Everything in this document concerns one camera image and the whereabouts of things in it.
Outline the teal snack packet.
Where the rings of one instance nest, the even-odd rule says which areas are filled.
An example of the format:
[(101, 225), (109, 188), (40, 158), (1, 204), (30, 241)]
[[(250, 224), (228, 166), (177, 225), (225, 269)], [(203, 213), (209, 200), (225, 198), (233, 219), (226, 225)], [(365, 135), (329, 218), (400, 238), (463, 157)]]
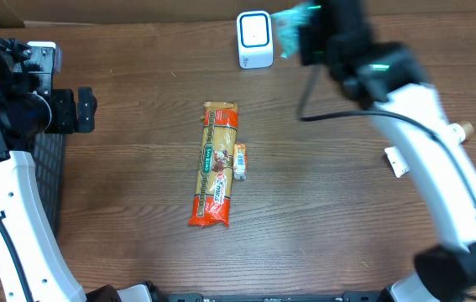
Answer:
[(281, 47), (281, 58), (289, 59), (301, 50), (299, 28), (310, 24), (311, 16), (317, 9), (318, 6), (312, 1), (305, 1), (270, 15), (276, 40)]

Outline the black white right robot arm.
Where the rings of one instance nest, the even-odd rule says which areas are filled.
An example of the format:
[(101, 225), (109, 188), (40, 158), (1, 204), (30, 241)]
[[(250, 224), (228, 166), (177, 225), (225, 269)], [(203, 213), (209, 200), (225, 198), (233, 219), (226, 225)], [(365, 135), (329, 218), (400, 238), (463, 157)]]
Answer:
[(378, 42), (360, 2), (314, 1), (299, 26), (303, 65), (323, 64), (359, 114), (399, 150), (431, 214), (439, 243), (383, 301), (461, 301), (476, 286), (476, 169), (448, 130), (435, 86), (412, 51)]

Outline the small orange snack packet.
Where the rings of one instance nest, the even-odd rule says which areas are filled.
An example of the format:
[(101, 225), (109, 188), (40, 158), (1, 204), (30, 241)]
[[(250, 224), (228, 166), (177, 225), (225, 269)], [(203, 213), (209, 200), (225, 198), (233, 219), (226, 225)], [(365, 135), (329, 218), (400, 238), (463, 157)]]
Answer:
[(247, 178), (247, 150), (241, 143), (234, 145), (233, 176), (236, 180), (246, 180)]

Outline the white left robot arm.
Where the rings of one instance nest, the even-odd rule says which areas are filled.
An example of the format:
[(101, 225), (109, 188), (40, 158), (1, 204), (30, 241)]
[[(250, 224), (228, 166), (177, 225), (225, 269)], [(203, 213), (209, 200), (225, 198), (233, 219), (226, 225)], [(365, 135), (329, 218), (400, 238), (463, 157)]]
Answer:
[(40, 133), (89, 133), (92, 89), (56, 89), (61, 53), (53, 42), (0, 38), (0, 280), (9, 301), (154, 302), (145, 283), (86, 292), (58, 248), (39, 196), (32, 152)]

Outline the white tube gold cap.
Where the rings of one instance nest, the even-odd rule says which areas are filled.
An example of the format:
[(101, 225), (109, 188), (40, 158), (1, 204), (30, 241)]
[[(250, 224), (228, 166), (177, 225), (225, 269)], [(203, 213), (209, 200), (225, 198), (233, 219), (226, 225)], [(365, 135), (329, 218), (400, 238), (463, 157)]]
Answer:
[[(451, 136), (457, 139), (458, 143), (463, 143), (474, 135), (473, 125), (467, 121), (450, 124), (448, 131)], [(397, 147), (386, 148), (384, 154), (396, 178), (399, 179), (410, 171), (409, 165), (405, 162)]]

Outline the spaghetti pasta packet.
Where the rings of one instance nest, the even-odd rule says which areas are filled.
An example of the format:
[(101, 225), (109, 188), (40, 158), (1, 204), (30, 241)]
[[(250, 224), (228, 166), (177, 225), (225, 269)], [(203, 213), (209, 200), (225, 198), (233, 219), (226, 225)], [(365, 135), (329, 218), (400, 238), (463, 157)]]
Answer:
[(229, 225), (238, 105), (205, 102), (191, 226)]

